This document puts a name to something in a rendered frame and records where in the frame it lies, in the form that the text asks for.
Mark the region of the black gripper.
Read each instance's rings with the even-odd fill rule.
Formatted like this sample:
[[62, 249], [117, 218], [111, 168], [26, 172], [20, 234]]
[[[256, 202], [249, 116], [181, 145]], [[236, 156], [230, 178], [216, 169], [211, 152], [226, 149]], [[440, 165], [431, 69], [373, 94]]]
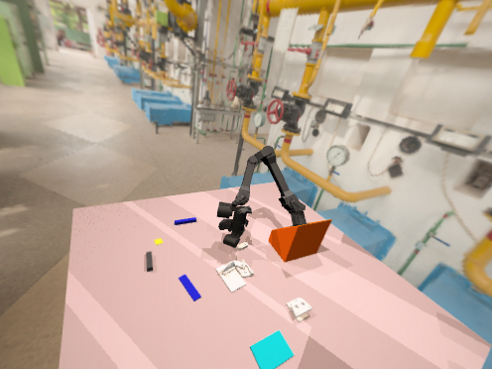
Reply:
[[[248, 219], [246, 219], [244, 222], [237, 222], [234, 219], [231, 220], [231, 234], [226, 234], [226, 236], [223, 239], [223, 244], [226, 244], [231, 247], [237, 247], [241, 235], [245, 231], [245, 227], [248, 225]], [[245, 226], [244, 226], [245, 224]]]

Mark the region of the blue long thin bar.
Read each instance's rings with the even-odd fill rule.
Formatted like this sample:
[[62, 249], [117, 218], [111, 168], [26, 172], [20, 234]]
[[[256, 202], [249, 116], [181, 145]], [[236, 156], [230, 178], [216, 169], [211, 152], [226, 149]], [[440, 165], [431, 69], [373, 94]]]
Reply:
[[185, 224], [185, 223], [192, 223], [192, 222], [196, 222], [196, 217], [193, 217], [193, 218], [187, 218], [187, 219], [175, 220], [175, 225]]

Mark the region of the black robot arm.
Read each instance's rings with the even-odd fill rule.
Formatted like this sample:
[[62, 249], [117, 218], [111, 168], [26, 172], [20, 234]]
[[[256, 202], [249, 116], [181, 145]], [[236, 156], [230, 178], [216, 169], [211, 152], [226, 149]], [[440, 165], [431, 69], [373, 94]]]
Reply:
[[[305, 214], [303, 210], [306, 210], [306, 206], [302, 204], [296, 195], [289, 189], [276, 161], [276, 154], [274, 148], [271, 146], [265, 146], [261, 151], [255, 155], [249, 157], [247, 161], [247, 167], [245, 170], [243, 182], [239, 189], [235, 200], [232, 203], [219, 202], [216, 217], [223, 217], [218, 228], [220, 230], [228, 229], [231, 232], [231, 220], [234, 211], [233, 219], [237, 222], [244, 222], [246, 220], [247, 213], [252, 213], [252, 208], [248, 206], [241, 206], [246, 204], [250, 198], [250, 183], [252, 180], [255, 165], [264, 163], [270, 170], [272, 177], [281, 193], [279, 201], [281, 205], [291, 214], [292, 226], [308, 224], [306, 222]], [[240, 205], [240, 206], [237, 206]], [[291, 226], [291, 227], [292, 227]]]

